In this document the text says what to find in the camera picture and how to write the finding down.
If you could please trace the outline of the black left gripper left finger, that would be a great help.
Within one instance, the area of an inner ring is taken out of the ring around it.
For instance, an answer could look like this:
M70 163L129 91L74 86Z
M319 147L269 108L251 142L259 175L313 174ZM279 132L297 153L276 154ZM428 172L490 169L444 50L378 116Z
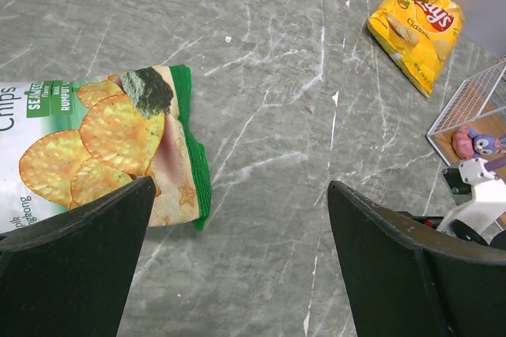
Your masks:
M3 336L114 336L155 197L150 177L1 235Z

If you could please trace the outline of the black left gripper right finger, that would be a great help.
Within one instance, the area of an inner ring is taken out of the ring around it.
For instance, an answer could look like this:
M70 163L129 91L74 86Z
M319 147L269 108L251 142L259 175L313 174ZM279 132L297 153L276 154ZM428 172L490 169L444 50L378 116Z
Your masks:
M505 252L440 233L340 181L330 224L359 336L503 336Z

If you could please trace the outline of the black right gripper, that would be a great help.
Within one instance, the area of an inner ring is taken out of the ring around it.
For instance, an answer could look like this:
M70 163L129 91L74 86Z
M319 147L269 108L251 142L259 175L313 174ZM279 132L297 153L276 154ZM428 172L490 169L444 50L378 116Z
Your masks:
M430 229L437 229L440 223L443 221L441 216L410 216L416 222L419 222ZM478 232L473 230L467 224L460 220L454 220L450 223L450 230L453 232L456 238L469 242L474 242L482 246L488 246L491 248L505 250L505 231L498 233L489 243L482 237Z

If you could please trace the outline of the purple bunny donut toy front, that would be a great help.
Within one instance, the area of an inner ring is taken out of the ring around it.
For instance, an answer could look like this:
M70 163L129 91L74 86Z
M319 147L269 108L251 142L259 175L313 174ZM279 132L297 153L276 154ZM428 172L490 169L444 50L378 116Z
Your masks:
M461 160L505 153L505 135L496 137L473 127L460 127L452 135L451 146Z

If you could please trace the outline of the green cassava chips bag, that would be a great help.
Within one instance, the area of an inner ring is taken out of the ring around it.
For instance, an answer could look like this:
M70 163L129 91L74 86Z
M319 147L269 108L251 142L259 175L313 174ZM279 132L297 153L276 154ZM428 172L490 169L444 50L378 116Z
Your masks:
M203 229L204 146L189 128L191 71L155 65L83 81L1 85L1 229L73 210L148 176L149 225Z

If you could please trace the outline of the yellow Lays chips bag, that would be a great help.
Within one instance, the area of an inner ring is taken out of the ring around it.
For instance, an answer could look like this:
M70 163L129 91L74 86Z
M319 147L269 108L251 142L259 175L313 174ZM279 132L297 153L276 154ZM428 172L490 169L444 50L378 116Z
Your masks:
M430 97L465 23L452 0L383 0L367 27L418 91Z

